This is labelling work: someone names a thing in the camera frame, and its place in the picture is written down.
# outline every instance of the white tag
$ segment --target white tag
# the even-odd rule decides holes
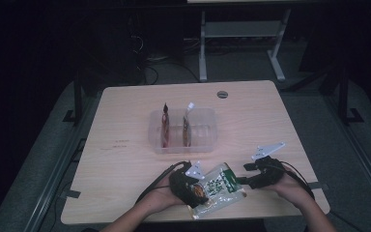
[[[269,156],[270,154],[274,153],[275,151],[281,149],[284,146],[285,146],[284,142],[267,145],[267,146],[258,146],[257,152],[251,158],[252,160],[256,161],[257,159]]]
[[[204,180],[205,176],[200,168],[200,160],[198,160],[194,165],[192,165],[188,171],[185,173],[187,177],[191,177],[197,180]]]

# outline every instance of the white metal stand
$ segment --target white metal stand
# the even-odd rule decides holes
[[[200,81],[207,81],[207,66],[205,55],[206,38],[223,37],[276,37],[273,50],[268,55],[278,81],[284,81],[285,76],[279,66],[276,55],[282,43],[282,38],[288,23],[291,9],[285,11],[282,21],[233,21],[233,22],[207,22],[206,14],[201,14],[201,45],[200,45]]]

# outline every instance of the plastic container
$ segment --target plastic container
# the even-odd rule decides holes
[[[168,153],[207,153],[214,149],[217,139],[215,112],[210,108],[194,108],[188,114],[191,128],[191,145],[183,143],[185,109],[169,109],[170,120],[168,146],[163,148],[161,141],[161,110],[151,113],[149,141],[158,154]]]

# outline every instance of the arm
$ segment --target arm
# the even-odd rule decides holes
[[[156,189],[150,191],[142,200],[114,222],[102,229],[101,232],[134,231],[146,217],[163,211],[170,206],[184,204],[183,201],[171,192],[170,188],[166,188],[169,185],[168,177],[169,175],[162,179],[156,185]]]
[[[303,214],[310,232],[336,231],[315,200],[287,174],[284,174],[278,183],[265,189],[274,190],[279,196],[293,203]]]

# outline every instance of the clear plastic packaging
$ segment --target clear plastic packaging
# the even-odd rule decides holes
[[[227,163],[216,166],[205,175],[204,180],[191,187],[195,194],[208,197],[204,205],[194,209],[188,207],[194,219],[222,209],[246,197],[243,187],[238,184],[234,172]]]
[[[184,144],[185,109],[169,109],[170,117],[168,145],[163,146],[161,130],[162,110],[151,113],[149,124],[149,141],[158,154],[167,153],[205,153],[214,149],[217,139],[215,112],[210,108],[194,108],[187,115],[189,122],[189,146]]]

